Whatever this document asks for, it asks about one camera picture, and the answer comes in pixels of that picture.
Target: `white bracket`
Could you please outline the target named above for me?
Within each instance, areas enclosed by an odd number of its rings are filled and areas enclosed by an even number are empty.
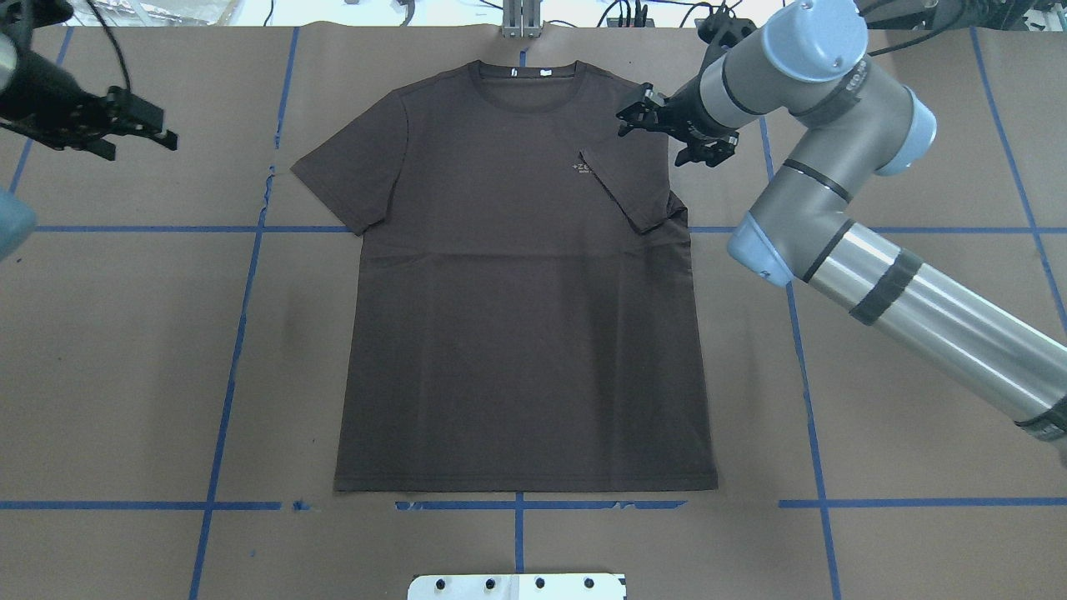
[[[423,575],[408,600],[626,600],[626,577],[612,573]]]
[[[505,37],[541,37],[541,0],[504,0]]]

